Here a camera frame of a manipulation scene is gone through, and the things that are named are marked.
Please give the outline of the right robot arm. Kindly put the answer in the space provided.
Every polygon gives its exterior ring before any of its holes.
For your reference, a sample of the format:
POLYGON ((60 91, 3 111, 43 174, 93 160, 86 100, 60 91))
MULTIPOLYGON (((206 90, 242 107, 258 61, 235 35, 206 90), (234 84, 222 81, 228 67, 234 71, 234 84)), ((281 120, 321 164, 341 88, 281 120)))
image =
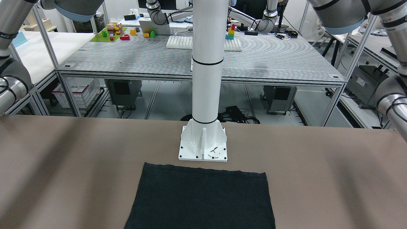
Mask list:
POLYGON ((13 54, 13 41, 27 16, 36 5, 42 9, 56 9, 68 19, 89 21, 103 4, 102 0, 2 0, 0 4, 0 112, 6 113, 32 90, 32 79, 27 68, 13 54))

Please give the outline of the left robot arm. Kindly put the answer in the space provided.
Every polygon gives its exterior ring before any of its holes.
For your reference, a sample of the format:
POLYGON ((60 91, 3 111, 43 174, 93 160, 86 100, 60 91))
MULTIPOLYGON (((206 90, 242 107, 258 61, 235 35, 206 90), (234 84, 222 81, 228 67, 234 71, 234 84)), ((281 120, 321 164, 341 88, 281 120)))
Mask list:
POLYGON ((391 122, 406 140, 406 14, 405 0, 310 0, 322 26, 332 35, 351 32, 366 20, 377 16, 390 44, 383 48, 398 60, 397 75, 383 80, 375 91, 377 110, 391 122))

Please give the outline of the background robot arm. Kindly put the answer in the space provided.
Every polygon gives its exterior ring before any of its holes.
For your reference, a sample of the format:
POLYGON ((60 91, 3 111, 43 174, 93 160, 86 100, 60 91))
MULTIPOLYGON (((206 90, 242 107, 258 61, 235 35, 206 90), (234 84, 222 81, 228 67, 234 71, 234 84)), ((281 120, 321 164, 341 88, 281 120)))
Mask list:
POLYGON ((151 21, 156 25, 168 25, 193 14, 193 0, 188 0, 188 6, 177 9, 176 0, 147 0, 145 5, 151 21))

